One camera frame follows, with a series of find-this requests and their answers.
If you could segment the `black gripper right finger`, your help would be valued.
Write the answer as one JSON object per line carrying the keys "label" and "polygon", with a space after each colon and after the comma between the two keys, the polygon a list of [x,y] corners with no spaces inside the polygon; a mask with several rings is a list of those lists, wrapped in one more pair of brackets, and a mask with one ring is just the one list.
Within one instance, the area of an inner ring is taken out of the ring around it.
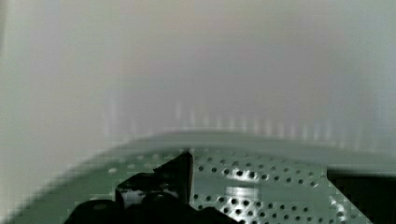
{"label": "black gripper right finger", "polygon": [[327,177],[374,224],[395,224],[394,176],[330,170]]}

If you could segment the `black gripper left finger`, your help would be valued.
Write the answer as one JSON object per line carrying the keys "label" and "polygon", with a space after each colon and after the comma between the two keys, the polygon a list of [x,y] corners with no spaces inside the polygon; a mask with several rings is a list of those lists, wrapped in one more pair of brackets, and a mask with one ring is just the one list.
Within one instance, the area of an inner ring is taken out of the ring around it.
{"label": "black gripper left finger", "polygon": [[64,224],[238,224],[214,207],[190,206],[193,156],[185,151],[116,186],[115,199],[79,204]]}

